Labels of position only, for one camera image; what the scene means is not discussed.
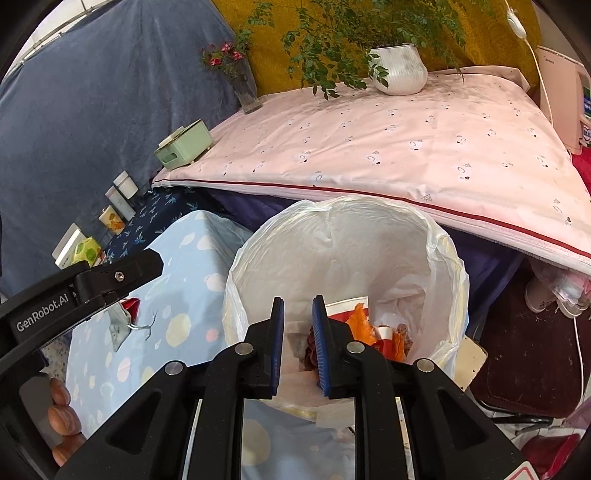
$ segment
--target dark red trim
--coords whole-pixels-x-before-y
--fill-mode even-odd
[[[200,183],[216,183],[216,184],[245,185],[245,186],[257,185],[260,187],[277,187],[277,188],[282,188],[282,189],[296,189],[296,190],[322,190],[323,192],[336,192],[336,193],[343,193],[343,194],[354,193],[354,194],[359,194],[359,195],[369,195],[372,197],[381,197],[381,198],[386,198],[386,199],[390,199],[390,200],[399,200],[401,202],[410,203],[412,205],[428,208],[431,210],[437,210],[439,212],[449,213],[451,215],[469,218],[471,220],[479,220],[481,222],[492,223],[493,225],[501,226],[501,227],[507,228],[509,230],[513,230],[513,231],[516,231],[519,233],[524,233],[526,235],[533,236],[535,238],[543,240],[544,242],[548,242],[549,244],[557,245],[558,247],[562,247],[562,248],[569,250],[577,255],[581,255],[582,257],[591,259],[591,253],[584,252],[583,250],[579,250],[576,247],[573,247],[569,244],[565,244],[564,242],[561,242],[560,240],[550,238],[549,236],[542,235],[541,233],[533,232],[532,230],[528,230],[527,228],[523,228],[523,227],[520,227],[517,225],[511,225],[510,223],[501,222],[500,220],[495,220],[494,218],[484,217],[482,215],[473,215],[472,213],[458,212],[456,210],[451,210],[449,208],[440,207],[439,205],[430,205],[430,204],[426,204],[424,202],[416,202],[415,200],[409,200],[409,199],[402,198],[402,197],[394,197],[391,195],[386,195],[384,193],[368,193],[368,192],[360,192],[358,190],[335,189],[332,187],[316,187],[316,186],[306,187],[303,185],[282,185],[282,184],[278,184],[278,183],[262,183],[262,182],[255,182],[255,181],[243,182],[243,181],[225,181],[225,180],[219,181],[219,180],[195,180],[195,179],[174,179],[174,180],[162,179],[159,181],[171,181],[171,182],[195,181],[195,182],[200,182]]]

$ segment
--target red and white label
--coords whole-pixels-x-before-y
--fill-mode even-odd
[[[529,462],[523,462],[517,469],[505,480],[539,480],[534,468]]]

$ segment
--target blue gray curtain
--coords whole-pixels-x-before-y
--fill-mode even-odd
[[[76,24],[0,84],[0,290],[57,271],[53,249],[74,222],[105,242],[105,192],[126,170],[145,190],[158,143],[239,108],[199,49],[231,39],[209,0],[122,0]]]

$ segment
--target pink dot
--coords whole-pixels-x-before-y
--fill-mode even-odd
[[[219,332],[215,329],[215,328],[210,328],[207,333],[205,334],[205,339],[211,343],[211,342],[215,342],[217,340],[217,336],[219,335]]]

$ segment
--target metal hook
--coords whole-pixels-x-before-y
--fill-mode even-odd
[[[158,310],[156,310],[156,313],[152,312],[152,323],[150,323],[149,325],[138,326],[138,325],[134,325],[133,323],[130,322],[130,323],[128,323],[127,326],[131,330],[147,330],[148,336],[145,338],[147,340],[152,335],[152,326],[154,325],[154,322],[156,321],[157,315],[158,315]]]

